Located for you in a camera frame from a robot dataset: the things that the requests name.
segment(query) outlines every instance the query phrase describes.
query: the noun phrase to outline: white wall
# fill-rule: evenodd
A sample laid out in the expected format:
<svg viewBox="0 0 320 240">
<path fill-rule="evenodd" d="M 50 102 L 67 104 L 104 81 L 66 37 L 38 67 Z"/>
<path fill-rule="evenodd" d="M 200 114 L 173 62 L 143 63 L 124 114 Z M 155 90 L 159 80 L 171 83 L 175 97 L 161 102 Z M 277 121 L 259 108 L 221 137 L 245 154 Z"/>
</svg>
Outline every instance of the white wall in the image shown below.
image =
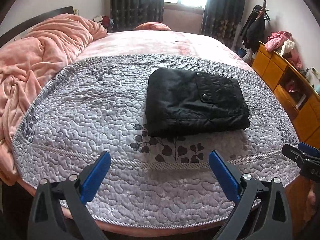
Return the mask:
<svg viewBox="0 0 320 240">
<path fill-rule="evenodd" d="M 110 14 L 110 0 L 16 0 L 0 25 L 0 36 L 32 17 L 66 6 L 73 6 L 90 20 Z"/>
<path fill-rule="evenodd" d="M 164 9 L 162 22 L 175 32 L 200 34 L 202 17 L 192 12 Z"/>
<path fill-rule="evenodd" d="M 246 0 L 242 24 L 255 5 L 263 0 Z M 288 31 L 292 34 L 304 67 L 320 71 L 320 27 L 303 0 L 267 0 L 266 38 L 271 32 Z"/>
</svg>

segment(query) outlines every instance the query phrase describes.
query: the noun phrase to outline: crumpled pink blanket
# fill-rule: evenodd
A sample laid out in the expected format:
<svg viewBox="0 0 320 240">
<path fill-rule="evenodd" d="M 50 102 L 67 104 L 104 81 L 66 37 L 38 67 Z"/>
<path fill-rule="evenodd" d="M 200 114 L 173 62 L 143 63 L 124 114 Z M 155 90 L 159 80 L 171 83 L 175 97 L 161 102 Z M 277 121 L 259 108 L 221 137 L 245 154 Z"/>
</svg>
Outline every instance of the crumpled pink blanket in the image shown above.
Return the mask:
<svg viewBox="0 0 320 240">
<path fill-rule="evenodd" d="M 45 20 L 25 38 L 0 49 L 0 178 L 8 185 L 19 174 L 11 152 L 13 135 L 43 86 L 74 62 L 92 41 L 106 37 L 102 25 L 78 15 Z"/>
<path fill-rule="evenodd" d="M 289 32 L 286 32 L 286 31 L 271 33 L 271 35 L 272 36 L 268 37 L 268 42 L 266 43 L 266 49 L 269 52 L 282 46 L 286 40 L 292 41 L 292 34 Z M 300 60 L 300 55 L 299 55 L 297 49 L 294 48 L 290 52 L 291 52 L 291 57 L 288 57 L 287 60 L 296 69 L 302 69 L 302 62 Z"/>
</svg>

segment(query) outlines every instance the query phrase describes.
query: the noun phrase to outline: wooden cabinet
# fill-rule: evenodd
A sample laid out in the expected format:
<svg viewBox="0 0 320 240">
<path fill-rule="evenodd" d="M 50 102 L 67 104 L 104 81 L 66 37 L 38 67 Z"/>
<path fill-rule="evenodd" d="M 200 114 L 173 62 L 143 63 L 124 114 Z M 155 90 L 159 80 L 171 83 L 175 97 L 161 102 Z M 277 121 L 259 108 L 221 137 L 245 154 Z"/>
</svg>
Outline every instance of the wooden cabinet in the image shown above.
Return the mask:
<svg viewBox="0 0 320 240">
<path fill-rule="evenodd" d="M 283 71 L 279 68 L 272 60 L 269 61 L 269 64 L 262 76 L 262 79 L 273 91 L 279 83 L 280 78 L 282 77 Z"/>
<path fill-rule="evenodd" d="M 262 52 L 258 51 L 258 54 L 252 64 L 252 68 L 257 72 L 259 76 L 262 77 L 264 71 L 266 70 L 270 59 L 265 56 Z"/>
<path fill-rule="evenodd" d="M 320 96 L 308 81 L 280 54 L 269 53 L 262 42 L 252 68 L 287 112 L 299 140 L 320 148 Z M 292 80 L 300 90 L 298 97 L 293 92 L 287 92 L 287 84 Z"/>
</svg>

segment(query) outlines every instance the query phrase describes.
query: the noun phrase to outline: curtain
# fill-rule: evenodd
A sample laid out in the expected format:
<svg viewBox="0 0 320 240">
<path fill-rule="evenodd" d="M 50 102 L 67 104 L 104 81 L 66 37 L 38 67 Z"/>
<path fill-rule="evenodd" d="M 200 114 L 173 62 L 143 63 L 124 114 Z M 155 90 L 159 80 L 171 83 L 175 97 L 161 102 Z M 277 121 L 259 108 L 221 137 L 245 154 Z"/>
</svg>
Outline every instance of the curtain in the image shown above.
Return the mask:
<svg viewBox="0 0 320 240">
<path fill-rule="evenodd" d="M 244 3 L 245 0 L 207 0 L 201 34 L 213 37 L 231 48 Z"/>
<path fill-rule="evenodd" d="M 133 30 L 145 22 L 162 22 L 164 0 L 111 0 L 114 32 Z"/>
</svg>

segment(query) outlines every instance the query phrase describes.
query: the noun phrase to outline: pillow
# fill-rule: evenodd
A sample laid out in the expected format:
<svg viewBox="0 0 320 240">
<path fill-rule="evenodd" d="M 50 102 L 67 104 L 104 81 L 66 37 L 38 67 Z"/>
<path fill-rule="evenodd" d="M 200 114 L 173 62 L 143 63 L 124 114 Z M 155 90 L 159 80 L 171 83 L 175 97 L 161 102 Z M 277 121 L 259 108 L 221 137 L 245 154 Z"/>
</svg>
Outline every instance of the pillow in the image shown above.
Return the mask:
<svg viewBox="0 0 320 240">
<path fill-rule="evenodd" d="M 152 30 L 152 31 L 171 31 L 171 29 L 163 23 L 148 22 L 140 24 L 134 28 L 135 31 Z"/>
</svg>

